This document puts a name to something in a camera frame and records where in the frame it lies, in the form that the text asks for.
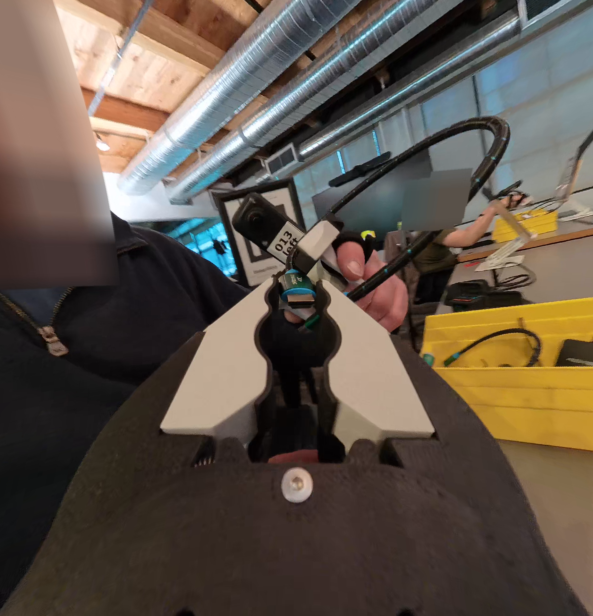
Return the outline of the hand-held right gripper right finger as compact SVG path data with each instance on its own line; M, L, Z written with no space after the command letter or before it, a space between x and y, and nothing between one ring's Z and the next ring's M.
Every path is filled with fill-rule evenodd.
M390 334L329 281L320 282L327 297L323 315L339 340L326 367L335 398L333 434L346 447L361 439L427 439L434 426Z

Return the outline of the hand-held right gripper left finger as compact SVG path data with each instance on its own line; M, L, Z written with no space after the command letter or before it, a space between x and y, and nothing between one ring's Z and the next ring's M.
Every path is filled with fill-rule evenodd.
M251 441L256 404L270 392L270 363L259 329L271 314L269 278L203 333L160 424L166 434Z

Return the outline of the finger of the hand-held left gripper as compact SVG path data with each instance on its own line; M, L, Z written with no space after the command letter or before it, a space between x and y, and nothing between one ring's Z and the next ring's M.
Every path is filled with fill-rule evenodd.
M333 242L338 238L340 230L332 222L322 220L312 227L297 242L294 248L294 269L309 273L318 261L322 261L335 273L339 266Z
M315 266L308 271L308 278L314 286L319 281L327 281L339 291L345 291L347 288L347 281L341 273L323 261L317 261Z

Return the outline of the yellow plastic bin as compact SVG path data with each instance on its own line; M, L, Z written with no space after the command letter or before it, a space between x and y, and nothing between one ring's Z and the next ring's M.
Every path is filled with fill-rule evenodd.
M542 235L557 230L557 211L530 210L511 214L519 225L531 235ZM516 229L505 218L495 222L492 240L496 243L510 242L518 237Z
M555 366L593 342L593 297L426 318L422 354L497 439L593 451L593 367Z

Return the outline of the black adapter box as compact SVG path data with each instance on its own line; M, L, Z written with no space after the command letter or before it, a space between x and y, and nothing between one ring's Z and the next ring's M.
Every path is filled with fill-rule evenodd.
M593 367L593 342L566 339L563 341L555 366Z

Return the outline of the black monitor screen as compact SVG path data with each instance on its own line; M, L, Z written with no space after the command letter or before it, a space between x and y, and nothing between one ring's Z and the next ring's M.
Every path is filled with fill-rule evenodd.
M397 166L338 212L344 228L374 231L378 240L408 232L446 230L462 222L472 169L434 171L428 151Z

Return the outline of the black webcam bar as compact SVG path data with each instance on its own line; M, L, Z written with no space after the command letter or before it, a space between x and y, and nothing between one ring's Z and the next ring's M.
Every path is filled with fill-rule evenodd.
M331 188L337 188L356 179L364 178L367 174L384 166L390 158L391 152L386 151L369 161L354 166L350 171L333 178L329 181L328 185Z

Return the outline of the black printed box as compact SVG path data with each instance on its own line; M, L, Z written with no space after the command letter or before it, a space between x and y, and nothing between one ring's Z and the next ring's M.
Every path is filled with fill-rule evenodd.
M461 281L446 289L444 305L453 312L480 311L525 305L523 295L518 291L499 290L486 280Z

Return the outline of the person's dark top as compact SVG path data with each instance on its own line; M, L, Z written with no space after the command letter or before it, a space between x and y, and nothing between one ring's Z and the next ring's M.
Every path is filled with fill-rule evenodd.
M116 286L0 290L0 608L107 421L247 294L174 238L111 217Z

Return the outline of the silver ventilation ducts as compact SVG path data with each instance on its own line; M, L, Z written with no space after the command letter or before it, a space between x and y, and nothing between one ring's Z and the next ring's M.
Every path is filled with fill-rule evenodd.
M358 1L272 1L178 109L131 160L117 181L142 196L208 137L253 102L301 54L339 23ZM323 54L189 166L166 194L172 203L225 176L461 1L378 1Z

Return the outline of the wood-edged grey table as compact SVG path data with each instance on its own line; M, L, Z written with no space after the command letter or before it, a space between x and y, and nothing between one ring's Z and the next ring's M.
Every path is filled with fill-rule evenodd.
M586 219L570 221L565 226L559 227L555 232L537 236L536 239L531 240L530 242L519 247L516 252L593 236L593 224L587 225L586 222ZM484 260L493 255L495 252L502 250L509 243L510 242L503 244L491 244L482 248L463 251L457 257L458 262L465 263Z

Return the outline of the white panel stand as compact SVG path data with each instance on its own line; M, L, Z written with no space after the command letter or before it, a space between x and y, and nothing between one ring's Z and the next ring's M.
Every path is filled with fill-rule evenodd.
M593 216L593 207L585 205L575 198L569 198L562 202L558 212L558 221L571 222L574 220L586 219Z

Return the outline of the wood-rimmed black panel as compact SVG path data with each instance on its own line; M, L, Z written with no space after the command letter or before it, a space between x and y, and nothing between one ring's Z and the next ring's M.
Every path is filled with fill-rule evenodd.
M558 186L555 189L555 201L558 204L564 204L570 199L573 193L578 174L583 164L583 158L586 150L593 143L593 129L578 145L575 153L569 158L564 170L562 171L561 178Z

